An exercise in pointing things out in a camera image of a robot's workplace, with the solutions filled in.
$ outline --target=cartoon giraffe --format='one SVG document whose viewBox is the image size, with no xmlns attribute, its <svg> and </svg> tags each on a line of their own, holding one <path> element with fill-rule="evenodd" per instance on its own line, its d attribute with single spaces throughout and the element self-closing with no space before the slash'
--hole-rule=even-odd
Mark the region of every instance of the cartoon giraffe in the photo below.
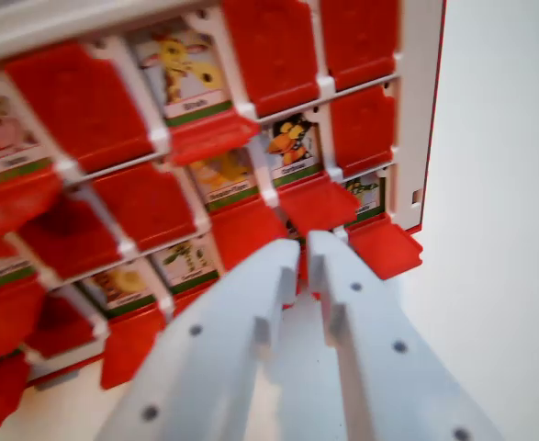
<svg viewBox="0 0 539 441">
<path fill-rule="evenodd" d="M 170 35 L 152 34 L 152 39 L 159 43 L 159 52 L 143 60 L 140 67 L 163 67 L 167 104 L 181 100 L 181 83 L 189 74 L 193 74 L 208 89 L 215 90 L 224 86 L 222 73 L 216 66 L 189 59 L 190 54 L 210 49 L 210 43 L 199 34 L 190 32 L 187 44 Z"/>
</svg>

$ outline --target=cartoon bird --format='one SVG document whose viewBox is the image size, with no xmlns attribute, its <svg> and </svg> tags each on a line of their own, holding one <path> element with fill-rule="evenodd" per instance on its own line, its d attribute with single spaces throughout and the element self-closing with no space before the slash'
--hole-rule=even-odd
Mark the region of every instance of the cartoon bird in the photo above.
<svg viewBox="0 0 539 441">
<path fill-rule="evenodd" d="M 190 168 L 197 176 L 197 180 L 217 190 L 227 183 L 236 184 L 244 181 L 249 174 L 249 169 L 241 161 L 239 152 L 232 150 L 203 161 L 195 161 Z"/>
<path fill-rule="evenodd" d="M 270 154 L 281 154 L 283 165 L 310 158 L 311 153 L 304 147 L 302 141 L 312 124 L 301 114 L 293 115 L 273 126 L 273 139 L 267 147 Z"/>
<path fill-rule="evenodd" d="M 224 86 L 220 69 L 209 62 L 193 62 L 189 59 L 190 54 L 210 49 L 211 43 L 206 36 L 190 31 L 187 44 L 165 34 L 152 34 L 152 39 L 159 43 L 159 52 L 143 60 L 140 67 L 163 67 L 167 104 L 181 100 L 182 80 L 190 74 L 206 89 L 216 90 Z"/>
</svg>

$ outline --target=green label strip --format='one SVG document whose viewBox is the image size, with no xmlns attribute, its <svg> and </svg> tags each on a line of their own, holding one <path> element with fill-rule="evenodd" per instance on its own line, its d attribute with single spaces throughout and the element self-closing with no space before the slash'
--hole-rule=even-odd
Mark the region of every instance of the green label strip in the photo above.
<svg viewBox="0 0 539 441">
<path fill-rule="evenodd" d="M 74 285 L 108 319 L 113 319 L 115 317 L 119 317 L 120 315 L 124 315 L 127 312 L 135 311 L 138 308 L 142 308 L 143 306 L 147 306 L 147 305 L 150 305 L 151 303 L 155 302 L 155 297 L 153 295 L 150 295 L 150 296 L 142 297 L 142 298 L 140 298 L 138 300 L 134 300 L 134 301 L 132 301 L 130 303 L 127 303 L 125 305 L 120 305 L 117 308 L 107 310 L 102 306 L 101 303 L 99 303 L 96 299 L 94 299 L 94 296 L 92 296 L 92 294 L 88 291 L 88 289 L 84 286 L 83 283 L 75 282 Z"/>
<path fill-rule="evenodd" d="M 299 179 L 302 179 L 303 177 L 312 176 L 322 170 L 322 164 L 314 164 L 310 167 L 303 168 L 302 170 L 298 170 L 297 172 L 290 173 L 289 175 L 278 177 L 277 179 L 273 180 L 273 185 L 275 188 L 284 186 L 285 184 L 289 184 L 290 182 L 297 181 Z"/>
<path fill-rule="evenodd" d="M 10 179 L 37 172 L 45 167 L 48 167 L 49 165 L 51 165 L 51 159 L 43 158 L 33 163 L 28 163 L 19 167 L 10 168 L 9 170 L 0 172 L 0 184 L 5 181 L 9 181 Z"/>
<path fill-rule="evenodd" d="M 248 198 L 249 196 L 256 195 L 257 193 L 259 193 L 259 188 L 257 187 L 247 188 L 246 190 L 243 190 L 239 193 L 226 196 L 225 198 L 217 199 L 214 202 L 209 202 L 208 204 L 206 204 L 206 208 L 208 209 L 208 211 L 221 209 L 222 207 L 226 207 L 227 205 Z"/>
<path fill-rule="evenodd" d="M 194 277 L 190 280 L 186 280 L 185 282 L 175 285 L 174 287 L 171 287 L 171 292 L 173 293 L 173 295 L 181 294 L 184 291 L 195 288 L 201 283 L 208 282 L 209 280 L 214 280 L 218 277 L 218 271 L 210 271 L 209 273 L 203 274 L 202 276 Z"/>
<path fill-rule="evenodd" d="M 0 287 L 5 285 L 6 283 L 14 282 L 16 280 L 20 280 L 21 278 L 32 276 L 34 273 L 35 270 L 32 266 L 26 266 L 12 273 L 4 274 L 3 276 L 0 276 Z"/>
<path fill-rule="evenodd" d="M 195 121 L 196 119 L 202 119 L 211 115 L 216 115 L 217 113 L 228 110 L 231 107 L 232 101 L 224 101 L 223 103 L 218 103 L 214 106 L 201 108 L 200 110 L 195 110 L 190 113 L 185 113 L 184 115 L 180 115 L 179 117 L 168 118 L 166 120 L 166 123 L 169 127 L 177 127 L 181 126 L 182 124 L 186 124 L 187 122 Z"/>
</svg>

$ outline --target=white background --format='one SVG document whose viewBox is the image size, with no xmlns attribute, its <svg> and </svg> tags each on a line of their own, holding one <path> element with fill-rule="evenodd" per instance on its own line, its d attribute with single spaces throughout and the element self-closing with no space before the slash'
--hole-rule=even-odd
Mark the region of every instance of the white background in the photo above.
<svg viewBox="0 0 539 441">
<path fill-rule="evenodd" d="M 402 276 L 410 319 L 507 440 L 539 441 L 539 0 L 452 0 L 424 228 Z M 0 440 L 92 439 L 126 386 L 99 364 L 25 392 Z M 319 306 L 285 312 L 261 369 L 247 439 L 343 440 L 334 353 Z"/>
</svg>

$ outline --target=white plastic arm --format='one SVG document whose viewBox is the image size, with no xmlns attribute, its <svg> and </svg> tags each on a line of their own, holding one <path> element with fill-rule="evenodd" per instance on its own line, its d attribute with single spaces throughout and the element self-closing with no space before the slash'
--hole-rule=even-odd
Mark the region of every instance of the white plastic arm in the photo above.
<svg viewBox="0 0 539 441">
<path fill-rule="evenodd" d="M 336 348 L 350 441 L 497 441 L 382 282 L 329 232 L 309 234 L 309 285 Z"/>
<path fill-rule="evenodd" d="M 299 245 L 253 254 L 171 322 L 98 441 L 242 439 L 259 355 L 293 303 Z"/>
</svg>

